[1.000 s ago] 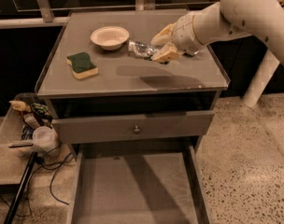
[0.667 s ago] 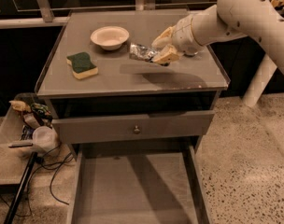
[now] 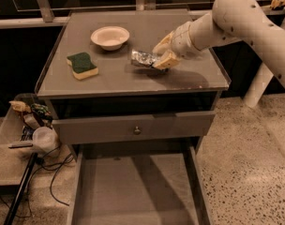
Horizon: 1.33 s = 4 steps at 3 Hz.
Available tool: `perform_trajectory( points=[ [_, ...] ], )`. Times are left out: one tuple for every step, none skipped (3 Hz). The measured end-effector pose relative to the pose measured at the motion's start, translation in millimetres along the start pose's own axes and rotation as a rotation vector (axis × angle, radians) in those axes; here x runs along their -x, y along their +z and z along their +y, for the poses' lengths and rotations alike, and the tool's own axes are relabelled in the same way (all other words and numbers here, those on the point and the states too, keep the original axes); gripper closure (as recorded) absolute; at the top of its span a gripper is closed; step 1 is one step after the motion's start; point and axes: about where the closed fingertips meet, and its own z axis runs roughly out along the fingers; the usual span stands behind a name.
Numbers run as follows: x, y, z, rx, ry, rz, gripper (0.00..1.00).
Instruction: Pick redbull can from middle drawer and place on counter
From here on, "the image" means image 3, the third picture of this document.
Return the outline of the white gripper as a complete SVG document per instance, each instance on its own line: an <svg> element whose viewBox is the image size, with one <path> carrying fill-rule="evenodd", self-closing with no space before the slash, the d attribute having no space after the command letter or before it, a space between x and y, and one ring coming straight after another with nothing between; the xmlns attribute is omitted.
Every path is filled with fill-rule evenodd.
<svg viewBox="0 0 285 225"><path fill-rule="evenodd" d="M154 47L152 53L163 54L154 63L154 68L159 70L172 68L179 64L180 58L192 59L201 54L191 40L189 33L191 25L192 22L186 22L178 26Z"/></svg>

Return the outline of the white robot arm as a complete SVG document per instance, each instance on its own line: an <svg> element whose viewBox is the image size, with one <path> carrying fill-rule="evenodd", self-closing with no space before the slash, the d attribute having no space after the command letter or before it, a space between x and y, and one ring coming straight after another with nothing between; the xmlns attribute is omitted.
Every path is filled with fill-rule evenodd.
<svg viewBox="0 0 285 225"><path fill-rule="evenodd" d="M285 88L285 30L271 22L256 0L215 0L212 10L171 31L153 49L156 69L172 68L203 50L245 41Z"/></svg>

